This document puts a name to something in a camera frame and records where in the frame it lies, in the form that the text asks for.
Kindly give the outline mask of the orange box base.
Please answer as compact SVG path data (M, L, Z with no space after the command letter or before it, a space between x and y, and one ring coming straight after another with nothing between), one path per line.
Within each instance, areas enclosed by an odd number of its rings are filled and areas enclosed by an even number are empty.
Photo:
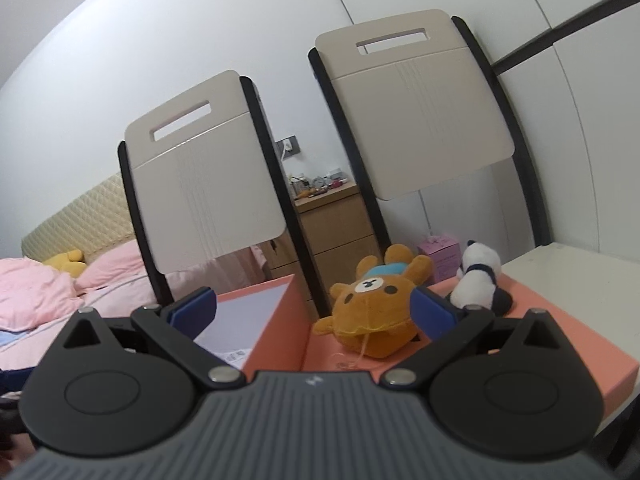
M311 328L293 275L226 292L216 316L195 342L248 378L260 370L298 372Z

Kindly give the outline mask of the wooden drawer cabinet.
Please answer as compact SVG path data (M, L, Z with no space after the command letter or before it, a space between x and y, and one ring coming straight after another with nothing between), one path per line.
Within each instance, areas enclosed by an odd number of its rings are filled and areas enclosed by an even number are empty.
M381 255L356 184L346 183L317 197L302 198L296 207L325 290L335 283L352 282L362 258ZM312 304L314 300L288 233L262 243L260 249L271 275L295 275L303 300Z

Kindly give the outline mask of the small items on cabinet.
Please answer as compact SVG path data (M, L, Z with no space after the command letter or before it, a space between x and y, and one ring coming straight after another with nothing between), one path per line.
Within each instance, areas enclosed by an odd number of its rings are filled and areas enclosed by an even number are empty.
M348 182L349 178L341 169L317 177L307 177L304 174L288 175L288 185L296 200L322 195Z

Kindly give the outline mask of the panda plush toy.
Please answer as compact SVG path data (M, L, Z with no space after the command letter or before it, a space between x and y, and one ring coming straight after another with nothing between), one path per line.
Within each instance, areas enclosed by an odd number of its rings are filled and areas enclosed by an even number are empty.
M513 298L498 284L501 273L498 252L476 240L469 240L457 270L457 285L447 299L459 309L481 306L495 316L505 316L513 307Z

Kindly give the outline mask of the pink gift box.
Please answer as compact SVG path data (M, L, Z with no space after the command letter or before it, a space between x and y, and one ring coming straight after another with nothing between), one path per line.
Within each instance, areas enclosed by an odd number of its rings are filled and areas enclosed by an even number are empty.
M459 242L448 235L434 235L427 237L418 244L418 252L429 256L434 264L430 284L439 283L453 278L461 263Z

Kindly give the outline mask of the pink duvet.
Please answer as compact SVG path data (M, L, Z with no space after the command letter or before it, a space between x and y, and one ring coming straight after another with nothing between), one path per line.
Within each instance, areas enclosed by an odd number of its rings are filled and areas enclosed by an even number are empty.
M2 330L34 330L73 313L83 304L70 274L29 258L1 260Z

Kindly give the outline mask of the pink pillow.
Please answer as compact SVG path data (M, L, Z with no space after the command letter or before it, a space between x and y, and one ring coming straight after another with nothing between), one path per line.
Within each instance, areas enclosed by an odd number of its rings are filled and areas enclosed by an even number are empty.
M135 240L104 252L75 280L78 295L116 284L125 278L145 274L145 265Z

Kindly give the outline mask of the wall power socket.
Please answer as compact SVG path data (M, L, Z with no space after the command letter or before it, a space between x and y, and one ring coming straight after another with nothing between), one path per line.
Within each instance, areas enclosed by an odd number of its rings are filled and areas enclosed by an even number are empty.
M299 143L296 136L288 136L276 143L280 159L285 160L300 153Z

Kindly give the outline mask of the beige quilted headboard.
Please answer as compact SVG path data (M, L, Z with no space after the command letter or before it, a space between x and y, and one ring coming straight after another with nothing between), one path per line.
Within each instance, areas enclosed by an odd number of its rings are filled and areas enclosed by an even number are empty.
M79 249L85 263L134 240L122 176L114 174L47 218L21 241L22 255L43 262Z

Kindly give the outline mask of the brown teddy bear plush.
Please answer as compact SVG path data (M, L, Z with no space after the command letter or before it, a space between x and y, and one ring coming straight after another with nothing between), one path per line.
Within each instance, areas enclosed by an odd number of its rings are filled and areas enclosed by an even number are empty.
M411 319L410 296L432 276L434 262L403 244L393 244L382 258L362 258L350 284L330 288L332 312L312 326L317 336L333 336L360 356L388 358L418 336Z

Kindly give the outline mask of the right beige folding chair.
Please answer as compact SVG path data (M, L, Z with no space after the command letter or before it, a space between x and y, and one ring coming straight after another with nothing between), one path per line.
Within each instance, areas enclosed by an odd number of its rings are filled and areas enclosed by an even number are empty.
M552 242L544 193L498 76L458 16L411 12L331 30L308 52L378 247L378 204L503 160L514 163L536 245Z

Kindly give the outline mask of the left beige folding chair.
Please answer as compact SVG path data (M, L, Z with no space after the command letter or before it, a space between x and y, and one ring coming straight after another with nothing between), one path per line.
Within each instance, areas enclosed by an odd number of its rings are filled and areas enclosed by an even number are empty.
M329 315L250 77L226 70L154 108L128 126L117 155L134 235L160 304L174 300L167 274L288 234L318 315Z

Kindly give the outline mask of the yellow plush toy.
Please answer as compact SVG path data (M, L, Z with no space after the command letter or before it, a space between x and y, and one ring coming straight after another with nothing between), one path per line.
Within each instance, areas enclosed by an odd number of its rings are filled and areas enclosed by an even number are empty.
M68 252L61 252L47 260L43 264L60 272L70 274L72 278L78 278L87 269L84 254L80 249L72 249Z

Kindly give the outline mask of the beige folding chair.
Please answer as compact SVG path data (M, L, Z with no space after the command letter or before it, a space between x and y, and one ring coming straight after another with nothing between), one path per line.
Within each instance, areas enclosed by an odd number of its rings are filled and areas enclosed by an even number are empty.
M411 12L331 30L308 52L378 247L378 204L503 160L514 163L536 245L552 242L544 193L498 76L458 16Z
M329 315L250 77L226 70L154 108L128 126L117 155L134 235L160 304L174 300L167 274L288 234L318 315Z

